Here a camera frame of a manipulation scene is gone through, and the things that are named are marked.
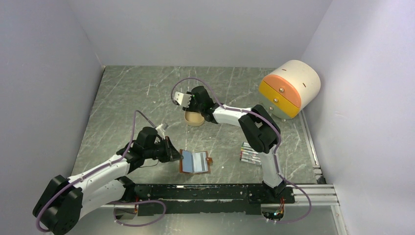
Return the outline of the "beige oval tray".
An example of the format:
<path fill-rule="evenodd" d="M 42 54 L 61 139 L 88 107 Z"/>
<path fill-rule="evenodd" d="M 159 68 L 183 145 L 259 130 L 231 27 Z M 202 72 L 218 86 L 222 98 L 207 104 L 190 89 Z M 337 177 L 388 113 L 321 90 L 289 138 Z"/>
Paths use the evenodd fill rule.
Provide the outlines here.
<path fill-rule="evenodd" d="M 197 112 L 185 111 L 184 120 L 189 126 L 201 126 L 205 122 L 204 117 Z"/>

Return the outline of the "brown leather card holder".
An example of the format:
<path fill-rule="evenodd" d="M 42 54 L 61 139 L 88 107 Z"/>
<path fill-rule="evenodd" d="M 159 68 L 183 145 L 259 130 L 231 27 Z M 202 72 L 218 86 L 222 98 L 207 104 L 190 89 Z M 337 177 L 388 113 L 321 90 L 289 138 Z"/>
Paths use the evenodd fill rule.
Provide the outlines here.
<path fill-rule="evenodd" d="M 209 174 L 211 172 L 210 166 L 213 163 L 212 158 L 207 151 L 190 152 L 187 150 L 180 150 L 182 159 L 180 159 L 179 172 L 189 175 Z"/>

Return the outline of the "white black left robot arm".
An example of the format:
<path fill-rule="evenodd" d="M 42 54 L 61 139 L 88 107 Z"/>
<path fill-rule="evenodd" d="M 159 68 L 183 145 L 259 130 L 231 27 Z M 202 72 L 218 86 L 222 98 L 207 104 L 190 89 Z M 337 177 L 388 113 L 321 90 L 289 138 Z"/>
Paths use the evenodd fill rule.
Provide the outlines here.
<path fill-rule="evenodd" d="M 144 198 L 137 195 L 136 184 L 127 175 L 147 159 L 167 163 L 182 158 L 169 137 L 144 127 L 107 161 L 77 175 L 52 178 L 32 212 L 36 227 L 65 235 L 83 216 L 103 205 L 141 203 Z"/>

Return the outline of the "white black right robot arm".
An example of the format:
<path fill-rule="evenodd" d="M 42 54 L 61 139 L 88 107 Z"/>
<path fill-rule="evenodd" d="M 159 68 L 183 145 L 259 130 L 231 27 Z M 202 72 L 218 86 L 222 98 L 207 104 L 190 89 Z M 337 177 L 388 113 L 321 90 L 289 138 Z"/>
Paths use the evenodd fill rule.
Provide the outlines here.
<path fill-rule="evenodd" d="M 207 122 L 229 124 L 242 129 L 249 146 L 260 157 L 264 197 L 268 202 L 277 202 L 286 187 L 276 156 L 281 144 L 281 131 L 266 109 L 260 104 L 251 108 L 237 108 L 214 102 L 204 86 L 185 94 L 190 95 L 190 98 L 184 110 L 201 114 Z"/>

